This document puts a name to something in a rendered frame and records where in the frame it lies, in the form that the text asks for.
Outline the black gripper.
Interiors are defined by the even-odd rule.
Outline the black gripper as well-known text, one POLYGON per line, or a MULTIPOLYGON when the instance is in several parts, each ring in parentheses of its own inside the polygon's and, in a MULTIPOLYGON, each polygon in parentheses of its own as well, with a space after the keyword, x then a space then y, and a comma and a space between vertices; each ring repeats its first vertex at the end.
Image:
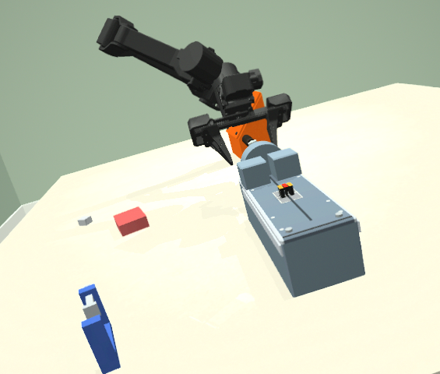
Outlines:
POLYGON ((230 166, 231 154, 220 134, 221 129, 244 125, 261 119, 267 120, 267 131, 271 143, 278 146, 277 129, 290 121, 292 101, 286 93, 266 98, 266 107, 253 109, 248 99, 228 102, 225 109, 220 103, 220 86, 215 90, 221 118, 210 118, 209 114, 199 115, 188 120, 188 128, 193 146, 211 147, 219 153, 230 166))

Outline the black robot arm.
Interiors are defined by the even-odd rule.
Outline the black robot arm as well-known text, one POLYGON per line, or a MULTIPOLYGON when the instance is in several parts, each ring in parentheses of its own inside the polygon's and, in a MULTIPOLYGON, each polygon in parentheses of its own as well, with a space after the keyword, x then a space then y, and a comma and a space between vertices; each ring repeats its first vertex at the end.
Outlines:
POLYGON ((99 49, 115 57, 133 56, 185 83, 192 95, 204 105, 220 111, 215 90, 220 86, 220 103, 248 99, 255 103, 253 92, 262 89, 259 69, 240 73, 236 66, 224 62, 211 47, 198 41, 178 50, 134 28, 121 16, 107 18, 97 39, 99 49), (216 104, 216 106, 215 106, 216 104))

